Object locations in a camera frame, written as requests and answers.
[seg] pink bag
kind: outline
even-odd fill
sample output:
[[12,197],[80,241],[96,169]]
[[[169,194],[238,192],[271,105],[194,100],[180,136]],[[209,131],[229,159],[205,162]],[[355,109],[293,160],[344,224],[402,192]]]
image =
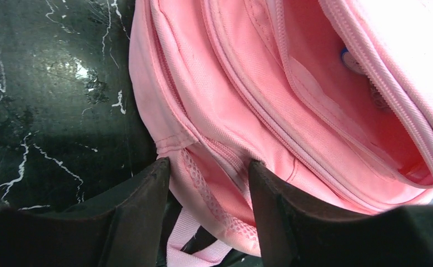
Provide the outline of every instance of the pink bag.
[[364,214],[433,198],[433,0],[136,1],[130,73],[183,206],[169,267],[260,255],[252,159]]

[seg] bag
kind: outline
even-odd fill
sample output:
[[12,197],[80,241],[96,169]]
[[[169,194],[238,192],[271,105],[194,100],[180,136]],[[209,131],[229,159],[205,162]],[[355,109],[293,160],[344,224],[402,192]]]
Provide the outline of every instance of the bag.
[[170,267],[260,256],[252,159],[363,214],[433,198],[433,0],[136,1],[130,74],[183,206]]

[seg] bag strap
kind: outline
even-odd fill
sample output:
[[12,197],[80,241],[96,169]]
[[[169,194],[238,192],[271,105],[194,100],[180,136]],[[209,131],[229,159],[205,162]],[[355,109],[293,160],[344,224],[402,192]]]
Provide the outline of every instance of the bag strap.
[[167,242],[168,267],[211,267],[218,265],[230,252],[231,247],[219,240],[193,254],[181,251],[200,226],[195,218],[182,208]]

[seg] backpack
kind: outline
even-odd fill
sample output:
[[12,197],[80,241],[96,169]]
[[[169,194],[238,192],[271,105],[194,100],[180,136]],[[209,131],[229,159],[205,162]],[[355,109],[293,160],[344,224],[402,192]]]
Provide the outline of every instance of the backpack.
[[260,256],[253,159],[363,214],[433,198],[433,0],[136,1],[130,75],[183,206],[170,267]]

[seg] black marble surface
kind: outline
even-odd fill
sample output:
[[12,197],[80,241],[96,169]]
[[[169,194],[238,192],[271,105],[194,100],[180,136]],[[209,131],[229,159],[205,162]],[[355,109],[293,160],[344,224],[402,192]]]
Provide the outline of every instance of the black marble surface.
[[156,157],[128,75],[134,0],[0,0],[0,205],[62,211]]

